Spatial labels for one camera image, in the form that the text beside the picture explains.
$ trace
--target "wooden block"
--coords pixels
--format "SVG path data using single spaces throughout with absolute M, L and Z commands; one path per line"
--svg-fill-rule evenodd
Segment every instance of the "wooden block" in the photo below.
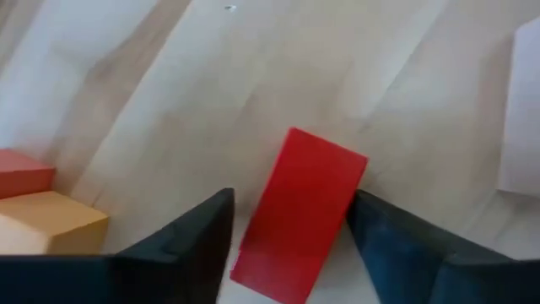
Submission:
M 0 149 L 0 198 L 51 190 L 55 169 L 11 149 Z
M 95 254 L 108 216 L 55 192 L 0 200 L 0 254 Z
M 367 158 L 292 128 L 251 218 L 230 278 L 282 303 L 304 303 Z
M 540 197 L 540 19 L 515 34 L 499 189 Z

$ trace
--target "white block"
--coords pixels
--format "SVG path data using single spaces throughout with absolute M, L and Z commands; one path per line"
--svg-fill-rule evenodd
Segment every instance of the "white block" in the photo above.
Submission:
M 515 35 L 499 189 L 540 197 L 540 19 Z

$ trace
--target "red block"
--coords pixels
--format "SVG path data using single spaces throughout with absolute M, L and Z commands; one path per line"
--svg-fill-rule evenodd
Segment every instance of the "red block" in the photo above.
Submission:
M 55 169 L 11 149 L 0 149 L 0 198 L 51 190 Z
M 230 278 L 275 301 L 304 303 L 367 162 L 291 128 Z

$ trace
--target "yellow block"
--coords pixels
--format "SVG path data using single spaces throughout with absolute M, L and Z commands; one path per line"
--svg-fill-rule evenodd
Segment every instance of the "yellow block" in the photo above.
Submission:
M 0 199 L 0 254 L 96 254 L 108 216 L 55 192 Z

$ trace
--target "wooden table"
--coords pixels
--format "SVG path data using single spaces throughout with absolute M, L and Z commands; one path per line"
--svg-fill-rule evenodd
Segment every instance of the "wooden table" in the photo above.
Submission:
M 232 262 L 294 125 L 369 155 L 362 188 L 540 257 L 540 204 L 495 191 L 511 36 L 538 1 L 6 3 L 0 145 L 57 166 L 60 192 L 112 216 L 105 252 L 234 187 Z M 310 302 L 359 299 L 377 302 L 343 230 Z M 226 280 L 220 302 L 264 300 Z

